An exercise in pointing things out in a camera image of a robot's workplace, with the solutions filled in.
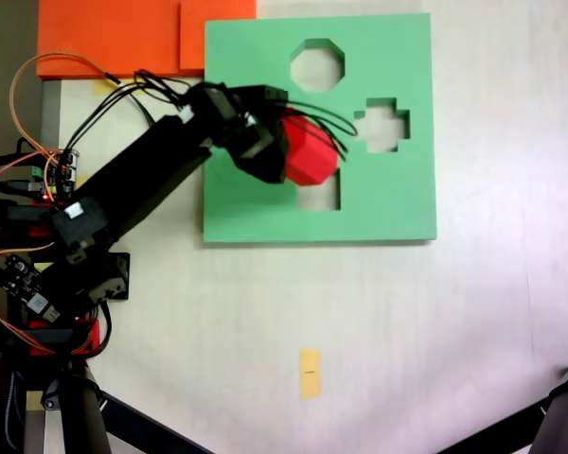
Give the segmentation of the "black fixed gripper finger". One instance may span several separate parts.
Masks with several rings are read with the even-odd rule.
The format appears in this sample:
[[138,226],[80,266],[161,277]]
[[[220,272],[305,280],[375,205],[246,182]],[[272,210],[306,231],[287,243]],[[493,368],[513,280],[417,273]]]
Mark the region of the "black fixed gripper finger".
[[286,138],[261,139],[238,157],[238,167],[264,183],[281,184],[288,153]]

